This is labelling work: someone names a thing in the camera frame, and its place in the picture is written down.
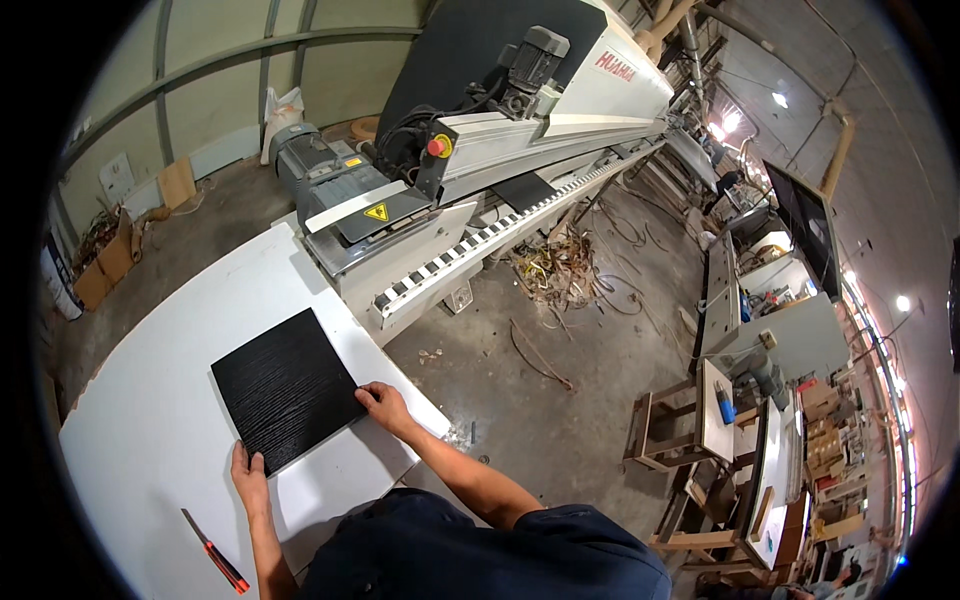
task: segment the fluorescent light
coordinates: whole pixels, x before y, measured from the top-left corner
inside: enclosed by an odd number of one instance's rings
[[[740,124],[740,113],[737,111],[731,112],[727,115],[727,118],[723,120],[723,131],[730,133],[736,129],[736,126]]]
[[[707,125],[707,129],[710,130],[710,133],[713,133],[713,137],[717,138],[719,142],[722,142],[723,138],[727,137],[727,133],[716,123],[710,123]]]

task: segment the huahua logo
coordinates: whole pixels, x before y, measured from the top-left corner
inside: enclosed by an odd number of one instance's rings
[[[603,56],[597,59],[597,62],[595,62],[593,66],[599,67],[625,82],[633,79],[636,73],[628,62],[614,54],[611,50],[604,52]]]

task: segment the blue tool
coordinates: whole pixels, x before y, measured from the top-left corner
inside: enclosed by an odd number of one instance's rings
[[[720,416],[725,425],[731,424],[736,419],[736,409],[733,408],[733,400],[727,394],[727,390],[720,385],[719,381],[713,382],[713,389],[717,394],[717,403],[720,404]]]

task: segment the man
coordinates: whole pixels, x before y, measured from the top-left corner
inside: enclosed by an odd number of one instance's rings
[[[708,600],[827,600],[836,590],[856,583],[861,570],[859,564],[850,563],[833,581],[821,581],[805,586],[734,589],[726,584],[712,584],[700,589],[697,597]]]
[[[666,600],[670,578],[649,548],[586,505],[544,510],[506,475],[433,437],[403,396],[376,382],[355,392],[371,417],[412,447],[493,529],[436,494],[392,490],[346,517],[317,550],[303,588],[280,552],[263,456],[238,441],[230,476],[250,524],[263,600],[292,598],[643,598]]]
[[[728,171],[725,173],[724,176],[720,178],[720,181],[717,182],[717,197],[704,206],[704,216],[709,215],[713,210],[713,207],[717,206],[717,203],[723,200],[724,194],[727,192],[727,190],[742,182],[743,178],[743,169],[737,169],[736,171]]]

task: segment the electrical outlet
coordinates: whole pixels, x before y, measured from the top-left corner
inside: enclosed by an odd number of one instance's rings
[[[760,331],[760,342],[763,344],[764,348],[772,350],[777,347],[777,338],[774,337],[773,332],[770,329],[764,329]]]

